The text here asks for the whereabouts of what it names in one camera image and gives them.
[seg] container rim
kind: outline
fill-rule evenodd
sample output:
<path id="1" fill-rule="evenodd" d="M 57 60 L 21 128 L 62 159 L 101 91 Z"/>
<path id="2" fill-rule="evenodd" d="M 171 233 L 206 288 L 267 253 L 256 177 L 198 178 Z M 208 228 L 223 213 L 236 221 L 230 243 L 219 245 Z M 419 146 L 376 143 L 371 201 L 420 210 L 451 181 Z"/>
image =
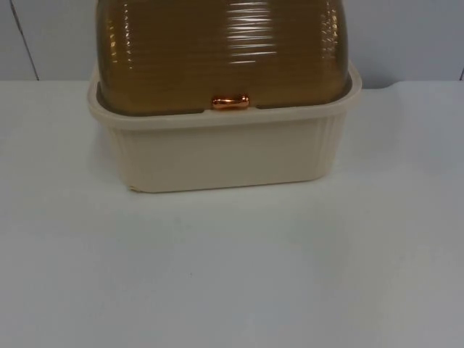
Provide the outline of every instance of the container rim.
<path id="1" fill-rule="evenodd" d="M 297 120 L 310 120 L 347 112 L 356 102 L 363 82 L 356 67 L 349 63 L 351 89 L 340 99 L 328 104 L 309 107 L 282 107 L 278 109 L 249 108 L 242 111 L 218 112 L 205 110 L 198 114 L 165 116 L 125 116 L 110 112 L 97 99 L 99 71 L 95 67 L 87 93 L 88 108 L 99 122 L 110 128 L 127 131 L 156 131 L 183 128 L 223 127 L 228 125 L 251 125 Z"/>

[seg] amber transparent lid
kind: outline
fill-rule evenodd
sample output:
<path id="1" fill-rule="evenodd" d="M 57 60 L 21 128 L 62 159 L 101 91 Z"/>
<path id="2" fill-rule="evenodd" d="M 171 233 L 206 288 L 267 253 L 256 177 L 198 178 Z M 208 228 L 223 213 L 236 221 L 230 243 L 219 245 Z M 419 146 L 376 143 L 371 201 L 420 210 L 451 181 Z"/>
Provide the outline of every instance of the amber transparent lid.
<path id="1" fill-rule="evenodd" d="M 325 104 L 348 81 L 341 0 L 99 0 L 97 39 L 100 99 L 124 115 Z"/>

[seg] cream plastic base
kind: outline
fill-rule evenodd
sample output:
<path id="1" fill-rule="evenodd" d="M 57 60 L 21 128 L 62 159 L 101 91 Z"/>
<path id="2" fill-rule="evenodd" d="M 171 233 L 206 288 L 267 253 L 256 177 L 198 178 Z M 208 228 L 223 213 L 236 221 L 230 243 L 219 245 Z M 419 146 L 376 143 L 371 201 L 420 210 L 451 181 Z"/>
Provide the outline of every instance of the cream plastic base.
<path id="1" fill-rule="evenodd" d="M 330 104 L 154 117 L 103 108 L 95 72 L 88 105 L 109 131 L 123 181 L 134 191 L 311 181 L 330 171 L 347 110 L 361 90 L 358 72 L 349 71 L 351 90 Z"/>

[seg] plastic container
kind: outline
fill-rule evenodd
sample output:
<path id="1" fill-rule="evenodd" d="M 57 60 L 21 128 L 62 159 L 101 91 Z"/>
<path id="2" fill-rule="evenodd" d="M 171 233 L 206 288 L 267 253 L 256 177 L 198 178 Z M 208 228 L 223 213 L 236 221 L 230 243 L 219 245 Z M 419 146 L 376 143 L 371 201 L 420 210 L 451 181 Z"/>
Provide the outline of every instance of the plastic container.
<path id="1" fill-rule="evenodd" d="M 349 90 L 330 104 L 133 117 L 103 108 L 96 70 L 91 114 L 109 131 L 124 183 L 166 192 L 311 181 L 334 162 L 347 110 L 362 82 L 349 66 Z"/>
<path id="2" fill-rule="evenodd" d="M 348 76 L 342 0 L 99 0 L 101 100 L 121 115 L 339 99 Z"/>

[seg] white wall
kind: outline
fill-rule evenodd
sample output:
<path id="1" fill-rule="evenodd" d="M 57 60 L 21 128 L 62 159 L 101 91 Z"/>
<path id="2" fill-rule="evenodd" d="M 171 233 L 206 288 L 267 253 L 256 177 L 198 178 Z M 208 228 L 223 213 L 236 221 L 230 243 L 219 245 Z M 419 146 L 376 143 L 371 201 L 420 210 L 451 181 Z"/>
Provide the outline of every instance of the white wall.
<path id="1" fill-rule="evenodd" d="M 7 0 L 0 1 L 0 79 L 35 80 L 28 53 Z"/>
<path id="2" fill-rule="evenodd" d="M 95 60 L 95 0 L 14 3 L 40 79 L 88 79 Z M 464 0 L 345 0 L 345 7 L 351 58 L 366 86 L 460 78 Z"/>

